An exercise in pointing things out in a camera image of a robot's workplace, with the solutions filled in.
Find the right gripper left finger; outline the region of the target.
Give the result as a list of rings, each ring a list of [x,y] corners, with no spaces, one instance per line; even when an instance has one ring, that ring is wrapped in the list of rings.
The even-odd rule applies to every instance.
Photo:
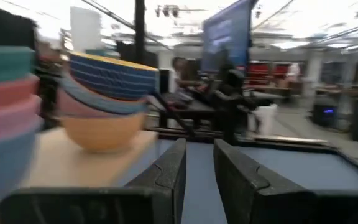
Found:
[[[180,223],[186,141],[177,139],[123,187],[29,187],[0,202],[2,224]]]

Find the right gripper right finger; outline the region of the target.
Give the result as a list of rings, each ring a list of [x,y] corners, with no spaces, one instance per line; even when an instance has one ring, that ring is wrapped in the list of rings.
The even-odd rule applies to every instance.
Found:
[[[358,164],[324,144],[214,142],[229,223],[358,223]]]

